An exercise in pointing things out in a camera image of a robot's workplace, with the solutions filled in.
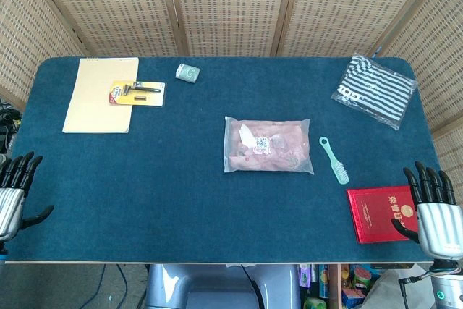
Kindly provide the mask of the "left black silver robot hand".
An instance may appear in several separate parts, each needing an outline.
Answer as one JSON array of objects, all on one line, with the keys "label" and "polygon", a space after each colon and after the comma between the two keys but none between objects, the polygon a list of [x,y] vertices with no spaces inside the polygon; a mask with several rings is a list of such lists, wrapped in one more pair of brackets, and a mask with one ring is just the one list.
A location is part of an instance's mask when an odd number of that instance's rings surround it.
[{"label": "left black silver robot hand", "polygon": [[16,237],[18,231],[45,221],[54,210],[54,206],[49,205],[36,216],[23,217],[30,187],[42,160],[42,156],[35,157],[31,151],[1,164],[1,247]]}]

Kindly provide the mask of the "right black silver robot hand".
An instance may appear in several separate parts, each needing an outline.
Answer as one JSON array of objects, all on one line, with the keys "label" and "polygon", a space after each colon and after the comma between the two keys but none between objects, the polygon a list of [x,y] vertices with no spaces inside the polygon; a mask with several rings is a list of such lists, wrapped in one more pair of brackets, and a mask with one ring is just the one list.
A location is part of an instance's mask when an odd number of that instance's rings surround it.
[{"label": "right black silver robot hand", "polygon": [[462,208],[456,204],[453,184],[448,174],[435,171],[416,161],[418,175],[403,168],[417,216],[417,231],[391,220],[395,230],[420,245],[434,260],[462,259]]}]

